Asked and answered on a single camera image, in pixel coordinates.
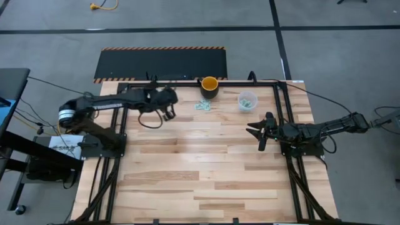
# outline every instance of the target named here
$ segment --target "wooden tabletop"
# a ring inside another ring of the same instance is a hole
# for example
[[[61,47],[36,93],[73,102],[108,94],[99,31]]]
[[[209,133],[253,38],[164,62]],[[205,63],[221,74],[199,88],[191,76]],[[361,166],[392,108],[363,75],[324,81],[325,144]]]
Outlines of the wooden tabletop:
[[[293,84],[305,88],[304,83]],[[104,82],[101,95],[115,94],[117,86],[118,82]],[[242,91],[257,94],[259,102],[253,112],[239,112],[238,95]],[[269,140],[266,150],[260,152],[257,140],[245,130],[247,123],[260,121],[267,111],[277,117],[273,89],[221,87],[210,111],[194,109],[201,100],[197,87],[177,87],[176,92],[177,116],[159,129],[140,126],[138,112],[128,112],[128,144],[119,168],[112,223],[151,223],[153,219],[162,223],[231,223],[232,218],[239,218],[241,223],[296,221],[279,143]],[[289,87],[289,96],[295,121],[312,123],[307,94]],[[95,122],[109,127],[112,113],[101,111]],[[149,126],[159,124],[156,113],[141,119]],[[325,165],[312,156],[303,159],[310,191],[330,215],[337,217]],[[97,159],[84,162],[72,219],[88,205],[96,163]],[[299,195],[306,218],[300,190]]]

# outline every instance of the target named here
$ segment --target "gray floor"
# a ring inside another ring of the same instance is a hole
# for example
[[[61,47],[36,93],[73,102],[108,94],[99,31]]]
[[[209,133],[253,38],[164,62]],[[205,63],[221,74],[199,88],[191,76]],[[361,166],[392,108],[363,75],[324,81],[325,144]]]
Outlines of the gray floor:
[[[262,0],[120,0],[115,11],[90,11],[93,0],[11,0],[0,17],[0,29],[152,28],[184,26],[271,26],[268,1]],[[364,4],[347,0],[278,0],[282,26],[348,26],[400,24],[397,0]],[[375,107],[396,106],[400,89],[399,30],[283,32],[293,79],[333,98],[350,110],[375,118]],[[244,79],[254,70],[259,79],[282,79],[281,60],[273,31],[174,32],[144,34],[0,35],[0,68],[27,67],[31,76],[80,91],[98,94],[92,84],[103,47],[226,46],[230,79]],[[56,122],[60,101],[76,95],[29,81],[23,99],[50,123]],[[341,108],[310,96],[316,122],[345,115]],[[24,104],[18,106],[28,110]],[[26,138],[35,131],[19,121],[9,130]],[[339,150],[327,155],[329,177],[340,218],[346,221],[398,224],[400,141],[393,134],[372,130],[365,135],[341,134]],[[61,184],[25,187],[21,203],[29,212],[7,212],[9,193],[18,174],[8,172],[0,182],[0,224],[61,223],[67,216],[76,186]]]

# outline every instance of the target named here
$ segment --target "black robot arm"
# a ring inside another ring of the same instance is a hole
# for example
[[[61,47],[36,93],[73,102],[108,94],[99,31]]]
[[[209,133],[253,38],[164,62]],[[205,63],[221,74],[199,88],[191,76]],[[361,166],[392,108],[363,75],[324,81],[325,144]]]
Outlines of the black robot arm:
[[[246,130],[259,141],[259,151],[265,150],[267,139],[274,139],[290,144],[293,149],[293,156],[304,153],[315,156],[323,155],[321,143],[326,139],[326,136],[341,132],[365,133],[369,129],[369,124],[364,116],[356,112],[341,119],[319,124],[289,122],[283,125],[277,125],[273,114],[267,112],[266,118],[262,121],[247,125],[254,128],[247,128]]]
[[[126,137],[123,134],[116,134],[110,127],[103,128],[93,122],[91,118],[94,111],[128,108],[138,110],[142,114],[160,110],[164,120],[168,121],[175,117],[173,105],[177,102],[175,91],[169,87],[165,87],[162,91],[157,91],[155,87],[128,89],[124,93],[109,96],[85,94],[66,102],[59,108],[59,125],[75,133],[84,131],[89,134],[80,143],[81,148],[85,148],[85,152],[82,152],[83,158],[106,157],[110,152],[114,154],[108,157],[120,156]]]

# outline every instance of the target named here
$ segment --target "caster wheel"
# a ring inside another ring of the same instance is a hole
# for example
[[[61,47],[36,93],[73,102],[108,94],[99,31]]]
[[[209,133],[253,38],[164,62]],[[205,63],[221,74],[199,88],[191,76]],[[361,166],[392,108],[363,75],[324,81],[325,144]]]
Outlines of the caster wheel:
[[[15,209],[15,214],[17,214],[19,216],[19,215],[24,214],[25,211],[26,211],[26,206],[17,205],[17,208]]]

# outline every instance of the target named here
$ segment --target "black mat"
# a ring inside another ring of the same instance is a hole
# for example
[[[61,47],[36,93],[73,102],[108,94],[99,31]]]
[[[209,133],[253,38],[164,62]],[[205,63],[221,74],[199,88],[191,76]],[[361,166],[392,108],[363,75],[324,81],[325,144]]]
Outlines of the black mat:
[[[224,47],[105,47],[94,82],[228,79]]]

